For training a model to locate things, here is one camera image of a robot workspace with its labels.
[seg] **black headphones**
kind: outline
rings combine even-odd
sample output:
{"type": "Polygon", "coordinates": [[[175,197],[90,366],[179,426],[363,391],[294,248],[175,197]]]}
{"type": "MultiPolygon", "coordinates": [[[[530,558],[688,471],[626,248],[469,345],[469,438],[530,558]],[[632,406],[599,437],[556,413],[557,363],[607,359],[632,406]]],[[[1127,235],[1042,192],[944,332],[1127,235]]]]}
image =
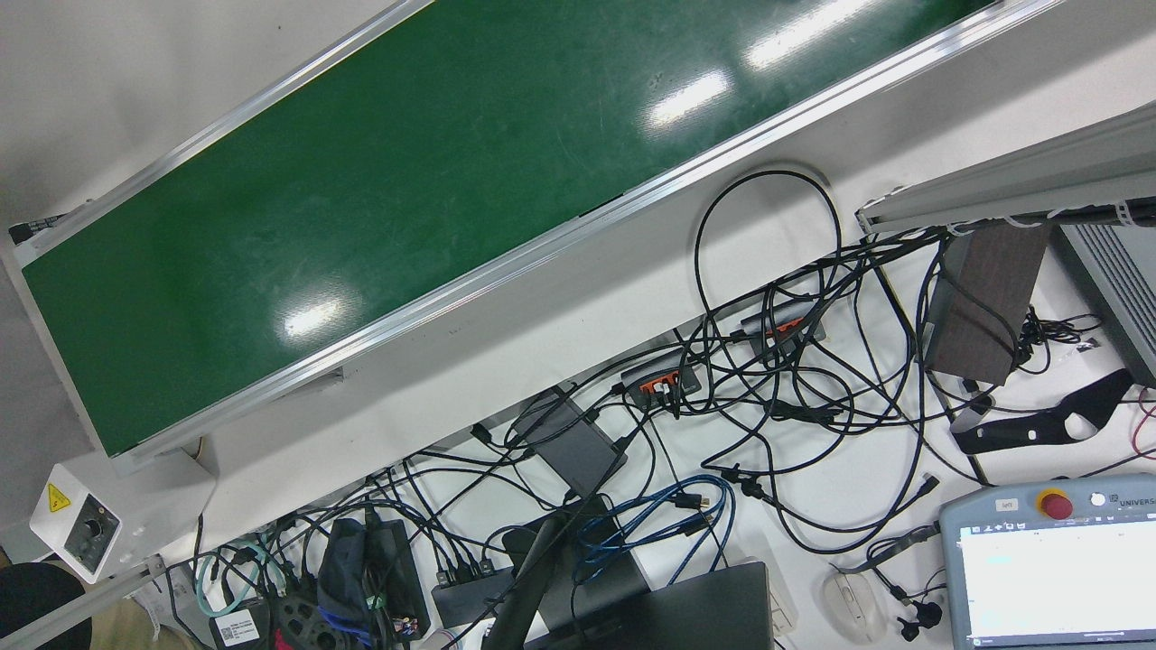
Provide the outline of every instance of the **black headphones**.
{"type": "MultiPolygon", "coordinates": [[[[933,488],[935,483],[939,483],[939,481],[935,480],[935,482],[932,483],[933,488]]],[[[883,571],[879,569],[879,566],[885,562],[887,560],[895,557],[899,553],[903,553],[912,545],[927,541],[928,539],[935,537],[936,534],[939,534],[938,522],[926,526],[919,526],[907,532],[907,534],[903,537],[883,540],[882,544],[885,544],[887,547],[883,551],[880,551],[879,553],[874,552],[874,547],[876,545],[872,545],[872,547],[868,547],[867,561],[864,562],[862,564],[859,564],[858,567],[854,567],[852,569],[839,569],[838,567],[836,567],[835,569],[840,574],[861,574],[864,571],[869,570],[875,574],[875,576],[880,579],[880,582],[883,583],[883,586],[887,588],[887,592],[890,593],[892,598],[902,603],[904,606],[910,605],[914,607],[916,620],[909,621],[903,616],[896,616],[895,619],[899,621],[899,623],[903,626],[899,629],[899,636],[902,636],[903,640],[909,643],[914,641],[916,637],[919,636],[920,629],[931,629],[940,625],[940,621],[943,620],[943,608],[940,607],[938,603],[926,603],[924,600],[916,600],[916,598],[920,597],[926,598],[928,593],[938,589],[942,589],[944,585],[932,588],[931,581],[927,581],[928,586],[925,586],[922,591],[917,591],[913,598],[909,596],[907,592],[903,590],[903,588],[887,579],[887,576],[884,576],[883,571]]],[[[939,571],[932,575],[932,578],[934,579],[935,576],[942,571],[943,569],[940,569],[939,571]]]]}
{"type": "Polygon", "coordinates": [[[919,628],[931,629],[943,620],[943,608],[939,606],[939,603],[912,600],[911,604],[916,607],[916,620],[909,621],[903,616],[896,616],[896,620],[903,623],[899,636],[906,642],[914,641],[919,636],[919,628]]]}

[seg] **computer mouse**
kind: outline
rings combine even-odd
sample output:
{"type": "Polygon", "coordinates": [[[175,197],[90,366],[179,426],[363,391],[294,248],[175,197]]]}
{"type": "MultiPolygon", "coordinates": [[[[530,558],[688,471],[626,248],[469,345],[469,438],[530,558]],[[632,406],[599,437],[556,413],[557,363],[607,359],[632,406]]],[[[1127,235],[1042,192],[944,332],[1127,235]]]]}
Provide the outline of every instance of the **computer mouse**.
{"type": "Polygon", "coordinates": [[[823,600],[831,623],[847,641],[866,645],[883,638],[887,621],[867,578],[832,574],[823,581],[823,600]]]}

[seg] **label sticker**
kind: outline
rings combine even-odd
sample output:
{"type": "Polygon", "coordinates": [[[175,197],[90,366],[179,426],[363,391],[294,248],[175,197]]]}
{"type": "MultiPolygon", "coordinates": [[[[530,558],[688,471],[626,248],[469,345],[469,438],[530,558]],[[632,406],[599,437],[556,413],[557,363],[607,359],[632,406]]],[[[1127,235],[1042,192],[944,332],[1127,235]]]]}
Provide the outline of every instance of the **label sticker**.
{"type": "Polygon", "coordinates": [[[58,510],[64,510],[72,505],[72,501],[65,496],[65,493],[60,492],[60,488],[49,483],[49,512],[55,512],[58,510]]]}
{"type": "Polygon", "coordinates": [[[261,637],[261,634],[257,631],[257,626],[253,625],[253,615],[249,613],[249,610],[217,616],[213,621],[216,622],[217,631],[221,633],[221,641],[225,645],[237,645],[238,643],[257,641],[261,637]]]}

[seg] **knob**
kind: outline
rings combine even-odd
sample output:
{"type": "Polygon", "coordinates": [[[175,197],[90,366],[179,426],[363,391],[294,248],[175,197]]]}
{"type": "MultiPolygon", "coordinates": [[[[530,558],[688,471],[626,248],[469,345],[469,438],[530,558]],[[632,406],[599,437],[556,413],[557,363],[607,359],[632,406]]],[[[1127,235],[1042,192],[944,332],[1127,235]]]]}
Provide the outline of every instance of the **knob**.
{"type": "Polygon", "coordinates": [[[1068,497],[1062,494],[1048,494],[1039,502],[1039,509],[1044,511],[1044,515],[1053,519],[1067,519],[1072,516],[1072,502],[1068,497]]]}

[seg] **yellow warning label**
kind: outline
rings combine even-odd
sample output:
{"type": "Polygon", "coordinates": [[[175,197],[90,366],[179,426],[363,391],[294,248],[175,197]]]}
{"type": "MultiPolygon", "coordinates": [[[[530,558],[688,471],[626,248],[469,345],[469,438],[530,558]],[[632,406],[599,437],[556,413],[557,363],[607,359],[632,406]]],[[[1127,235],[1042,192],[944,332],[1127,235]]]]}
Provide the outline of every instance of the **yellow warning label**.
{"type": "Polygon", "coordinates": [[[64,510],[72,505],[72,501],[65,496],[65,493],[60,492],[60,488],[49,483],[49,512],[55,512],[57,510],[64,510]]]}

